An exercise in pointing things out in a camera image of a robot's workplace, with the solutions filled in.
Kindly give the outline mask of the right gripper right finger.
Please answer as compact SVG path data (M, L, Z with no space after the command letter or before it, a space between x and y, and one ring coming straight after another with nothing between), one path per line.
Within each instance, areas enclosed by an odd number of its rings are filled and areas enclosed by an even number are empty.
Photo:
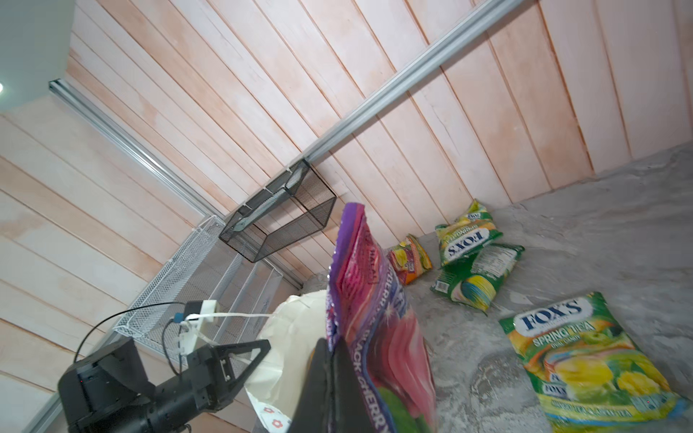
M343 339L339 340L331 356L331 431L375 432L349 357L348 345Z

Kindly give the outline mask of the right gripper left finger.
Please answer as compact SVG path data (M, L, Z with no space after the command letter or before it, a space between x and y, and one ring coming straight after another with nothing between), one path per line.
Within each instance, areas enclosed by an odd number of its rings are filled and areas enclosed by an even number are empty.
M332 355L328 342L321 338L315 346L297 409L289 433L326 433L330 431L332 410Z

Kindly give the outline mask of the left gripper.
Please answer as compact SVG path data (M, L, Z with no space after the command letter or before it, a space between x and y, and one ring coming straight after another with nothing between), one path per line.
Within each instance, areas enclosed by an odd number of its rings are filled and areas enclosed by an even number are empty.
M267 339L222 346L204 346L188 356L188 368L162 384L162 416L196 417L221 411L271 350ZM233 370L234 355L250 355L241 373Z

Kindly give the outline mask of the white paper bag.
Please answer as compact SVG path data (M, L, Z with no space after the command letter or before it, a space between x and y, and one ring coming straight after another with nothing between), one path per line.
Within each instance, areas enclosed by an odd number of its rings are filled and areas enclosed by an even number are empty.
M318 340L326 337L325 290L290 296L271 314L257 338L271 349L245 382L258 420L269 432L286 432L299 404Z

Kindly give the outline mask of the purple Fox's berries bag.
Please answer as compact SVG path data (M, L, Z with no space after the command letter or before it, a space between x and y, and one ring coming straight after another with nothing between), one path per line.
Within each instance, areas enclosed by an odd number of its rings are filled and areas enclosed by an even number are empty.
M393 265L375 241L364 205L343 209L328 275L327 339L346 354L358 410L373 432L434 432L436 392L429 354Z

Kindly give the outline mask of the green Spring Tea candy bag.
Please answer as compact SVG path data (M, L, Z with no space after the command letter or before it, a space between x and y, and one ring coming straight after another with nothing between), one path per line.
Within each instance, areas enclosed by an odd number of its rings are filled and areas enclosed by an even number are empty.
M554 432L610 432L674 418L688 407L600 292L499 323Z

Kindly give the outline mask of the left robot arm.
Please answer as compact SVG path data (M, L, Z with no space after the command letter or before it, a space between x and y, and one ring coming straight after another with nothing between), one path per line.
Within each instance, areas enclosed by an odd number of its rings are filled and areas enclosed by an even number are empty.
M179 375L152 384L135 341L123 338L66 370L58 391L71 432L182 432L229 406L269 354L268 340L205 345Z

